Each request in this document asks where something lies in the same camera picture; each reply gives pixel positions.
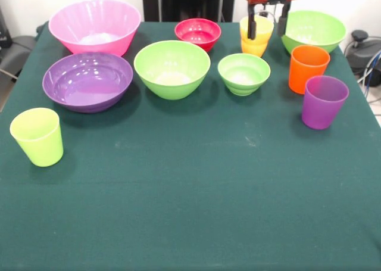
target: lime green bowl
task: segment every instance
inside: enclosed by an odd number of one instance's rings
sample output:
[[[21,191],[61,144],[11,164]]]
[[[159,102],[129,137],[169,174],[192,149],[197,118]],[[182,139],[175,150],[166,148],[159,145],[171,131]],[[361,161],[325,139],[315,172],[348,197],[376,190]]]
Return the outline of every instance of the lime green bowl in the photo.
[[[161,41],[141,49],[133,64],[154,94],[176,100],[187,97],[201,84],[210,68],[210,58],[192,43]]]
[[[314,45],[332,52],[344,39],[346,29],[337,18],[317,11],[295,11],[288,15],[282,42],[291,54],[296,46]]]
[[[256,91],[270,76],[270,66],[251,54],[232,54],[218,63],[226,87],[235,95],[246,96]]]

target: red bowl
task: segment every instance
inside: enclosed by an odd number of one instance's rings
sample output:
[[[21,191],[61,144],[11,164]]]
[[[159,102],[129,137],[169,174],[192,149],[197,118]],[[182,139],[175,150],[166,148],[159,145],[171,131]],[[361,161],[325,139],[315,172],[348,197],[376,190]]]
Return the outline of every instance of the red bowl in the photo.
[[[174,33],[179,40],[194,43],[208,52],[221,36],[221,28],[211,20],[193,18],[177,24]]]

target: purple cup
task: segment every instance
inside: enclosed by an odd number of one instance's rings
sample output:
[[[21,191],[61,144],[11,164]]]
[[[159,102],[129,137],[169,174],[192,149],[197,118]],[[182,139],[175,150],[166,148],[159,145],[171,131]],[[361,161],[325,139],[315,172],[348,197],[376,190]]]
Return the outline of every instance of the purple cup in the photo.
[[[332,76],[314,76],[305,85],[302,120],[312,129],[328,128],[349,95],[344,82]]]

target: yellow cup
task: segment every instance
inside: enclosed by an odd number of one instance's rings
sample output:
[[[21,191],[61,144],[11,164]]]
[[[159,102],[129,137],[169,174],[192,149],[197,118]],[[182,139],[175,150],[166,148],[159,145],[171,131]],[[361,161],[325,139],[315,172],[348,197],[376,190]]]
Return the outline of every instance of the yellow cup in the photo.
[[[51,109],[32,108],[20,113],[12,121],[10,132],[36,166],[51,166],[63,156],[60,118]]]
[[[239,31],[241,34],[242,52],[262,57],[267,48],[268,40],[274,30],[274,23],[268,18],[255,15],[257,23],[255,39],[248,39],[248,17],[244,17],[239,22]]]

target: bowl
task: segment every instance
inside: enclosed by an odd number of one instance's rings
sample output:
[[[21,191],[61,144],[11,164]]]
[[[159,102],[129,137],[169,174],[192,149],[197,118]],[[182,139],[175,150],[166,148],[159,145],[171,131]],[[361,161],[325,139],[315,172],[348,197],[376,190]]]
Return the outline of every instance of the bowl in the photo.
[[[344,39],[346,29],[337,18],[317,11],[289,13],[282,42],[291,54],[300,45],[314,45],[332,52]]]
[[[55,13],[49,30],[72,53],[107,52],[123,55],[140,25],[140,13],[116,0],[90,0]]]
[[[194,43],[208,52],[221,36],[221,28],[211,20],[193,18],[177,24],[174,33],[179,40]]]
[[[232,54],[218,63],[218,72],[231,93],[246,96],[256,91],[270,76],[270,66],[251,54]]]
[[[117,103],[131,84],[131,65],[104,52],[69,55],[50,66],[42,88],[54,102],[81,113],[106,110]]]
[[[203,49],[182,41],[152,43],[138,52],[133,63],[147,88],[169,100],[191,94],[210,68],[210,58]]]

